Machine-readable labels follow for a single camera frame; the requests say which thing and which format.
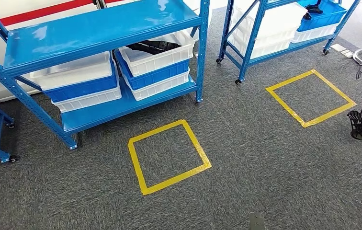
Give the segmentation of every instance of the small metal plate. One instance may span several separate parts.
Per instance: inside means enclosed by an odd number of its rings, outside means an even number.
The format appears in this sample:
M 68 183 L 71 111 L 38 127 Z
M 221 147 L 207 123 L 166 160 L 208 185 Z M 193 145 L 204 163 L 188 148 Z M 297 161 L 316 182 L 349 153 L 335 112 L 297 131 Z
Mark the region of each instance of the small metal plate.
M 250 230 L 265 230 L 264 215 L 262 213 L 249 213 Z

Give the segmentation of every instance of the floor marking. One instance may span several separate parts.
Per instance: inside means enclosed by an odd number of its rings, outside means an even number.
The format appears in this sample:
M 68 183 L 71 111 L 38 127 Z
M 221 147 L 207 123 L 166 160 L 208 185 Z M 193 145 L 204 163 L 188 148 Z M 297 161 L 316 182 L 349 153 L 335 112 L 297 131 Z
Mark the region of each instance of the floor marking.
M 140 164 L 139 164 L 139 160 L 137 158 L 137 155 L 136 155 L 136 150 L 135 150 L 135 145 L 134 143 L 136 141 L 140 141 L 142 139 L 145 139 L 145 138 L 148 138 L 152 135 L 155 135 L 159 132 L 162 132 L 162 131 L 165 131 L 167 129 L 170 129 L 170 128 L 174 128 L 175 126 L 179 126 L 179 125 L 182 125 L 185 129 L 185 131 L 187 132 L 189 138 L 191 139 L 193 145 L 195 146 L 195 149 L 197 150 L 199 156 L 201 157 L 202 159 L 202 162 L 203 164 L 201 166 L 198 166 L 194 169 L 191 169 L 187 172 L 184 172 L 178 176 L 174 176 L 168 180 L 165 180 L 161 183 L 158 183 L 158 184 L 155 184 L 151 187 L 147 187 L 146 185 L 146 181 L 143 177 L 143 173 L 142 173 L 142 169 L 140 167 Z M 156 192 L 160 189 L 163 189 L 165 187 L 168 187 L 172 184 L 175 184 L 179 181 L 182 181 L 190 176 L 193 176 L 197 173 L 200 173 L 202 171 L 204 171 L 205 169 L 208 169 L 210 167 L 212 167 L 211 163 L 209 162 L 207 156 L 205 155 L 205 152 L 204 150 L 202 149 L 201 145 L 199 144 L 195 134 L 192 132 L 190 126 L 188 125 L 187 121 L 186 120 L 178 120 L 176 122 L 173 122 L 173 123 L 170 123 L 168 125 L 165 125 L 165 126 L 162 126 L 162 127 L 159 127 L 159 128 L 156 128 L 156 129 L 153 129 L 147 133 L 144 133 L 144 134 L 141 134 L 139 136 L 136 136 L 134 138 L 130 138 L 129 139 L 129 143 L 128 143 L 128 147 L 129 147 L 129 151 L 130 151 L 130 156 L 132 157 L 132 161 L 133 161 L 133 165 L 135 167 L 135 172 L 136 172 L 136 175 L 137 175 L 137 178 L 138 178 L 138 181 L 139 181 L 139 185 L 140 185 L 140 190 L 142 192 L 143 195 L 147 195 L 147 194 L 151 194 L 153 192 Z
M 334 109 L 326 114 L 323 114 L 313 120 L 310 120 L 308 122 L 305 122 L 302 118 L 299 117 L 299 115 L 294 111 L 292 110 L 275 92 L 274 90 L 284 86 L 284 85 L 288 85 L 289 83 L 292 83 L 294 81 L 297 81 L 299 79 L 302 79 L 304 77 L 307 77 L 309 75 L 312 75 L 312 74 L 315 74 L 317 75 L 324 83 L 326 83 L 330 88 L 332 88 L 336 93 L 338 93 L 341 97 L 343 97 L 348 103 L 337 108 L 337 109 Z M 309 127 L 309 126 L 312 126 L 312 125 L 315 125 L 321 121 L 324 121 L 336 114 L 339 114 L 347 109 L 350 109 L 352 108 L 353 106 L 356 105 L 356 103 L 350 99 L 348 96 L 346 96 L 342 91 L 340 91 L 336 86 L 334 86 L 332 83 L 330 83 L 330 81 L 328 81 L 326 78 L 324 78 L 320 73 L 318 73 L 318 71 L 316 71 L 315 69 L 312 69 L 308 72 L 305 72 L 303 74 L 300 74 L 298 76 L 295 76 L 293 78 L 290 78 L 288 80 L 285 80 L 281 83 L 278 83 L 276 85 L 273 85 L 271 87 L 268 87 L 266 88 L 266 90 L 278 101 L 278 103 L 280 103 L 284 109 L 286 109 L 288 111 L 289 114 L 291 114 L 291 116 L 293 116 L 301 125 L 302 127 L 306 128 L 306 127 Z

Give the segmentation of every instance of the shelf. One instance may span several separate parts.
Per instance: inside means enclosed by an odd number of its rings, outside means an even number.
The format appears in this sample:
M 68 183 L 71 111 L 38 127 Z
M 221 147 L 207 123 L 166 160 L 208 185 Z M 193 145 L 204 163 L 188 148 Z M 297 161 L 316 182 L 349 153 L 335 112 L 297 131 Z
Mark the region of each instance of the shelf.
M 11 30 L 3 72 L 22 75 L 201 22 L 182 0 L 141 0 Z
M 100 125 L 120 116 L 147 108 L 149 106 L 173 99 L 175 97 L 198 90 L 195 82 L 189 76 L 189 82 L 161 92 L 146 99 L 136 101 L 123 78 L 119 85 L 122 98 L 83 109 L 62 113 L 63 128 L 66 133 L 73 134 Z
M 266 60 L 269 60 L 269 59 L 275 58 L 277 56 L 281 56 L 283 54 L 287 54 L 287 53 L 290 53 L 290 52 L 305 48 L 307 46 L 312 46 L 314 44 L 323 42 L 323 41 L 331 39 L 331 38 L 333 38 L 333 35 L 328 35 L 328 36 L 324 36 L 324 37 L 320 37 L 320 38 L 316 38 L 316 39 L 312 39 L 312 40 L 304 41 L 304 42 L 300 42 L 300 43 L 291 43 L 290 47 L 288 49 L 281 50 L 281 51 L 278 51 L 278 52 L 275 52 L 275 53 L 272 53 L 272 54 L 269 54 L 269 55 L 264 55 L 264 56 L 261 56 L 261 57 L 257 57 L 257 58 L 254 58 L 254 59 L 250 59 L 249 66 L 259 64 L 259 63 L 264 62 Z

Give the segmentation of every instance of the red stripe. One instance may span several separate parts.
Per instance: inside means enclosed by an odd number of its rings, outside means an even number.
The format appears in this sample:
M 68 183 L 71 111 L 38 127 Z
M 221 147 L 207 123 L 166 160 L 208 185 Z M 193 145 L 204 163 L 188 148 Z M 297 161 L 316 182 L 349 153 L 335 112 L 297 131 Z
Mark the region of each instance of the red stripe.
M 111 3 L 116 1 L 122 1 L 122 0 L 105 0 L 106 3 Z M 92 0 L 73 0 L 58 5 L 49 6 L 38 10 L 29 11 L 14 16 L 2 18 L 0 21 L 2 22 L 3 25 L 7 26 L 7 25 L 25 22 L 35 18 L 44 17 L 53 13 L 66 11 L 69 9 L 73 9 L 88 4 L 92 4 Z

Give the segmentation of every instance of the black item in bin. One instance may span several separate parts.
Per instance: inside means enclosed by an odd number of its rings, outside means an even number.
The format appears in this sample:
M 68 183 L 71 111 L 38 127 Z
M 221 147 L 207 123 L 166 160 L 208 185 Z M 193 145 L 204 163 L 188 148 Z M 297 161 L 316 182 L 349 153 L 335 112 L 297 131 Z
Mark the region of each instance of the black item in bin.
M 139 50 L 143 51 L 149 54 L 160 54 L 178 47 L 181 47 L 177 43 L 173 42 L 165 42 L 165 41 L 143 41 L 134 43 L 127 46 L 128 48 L 131 48 L 132 50 Z

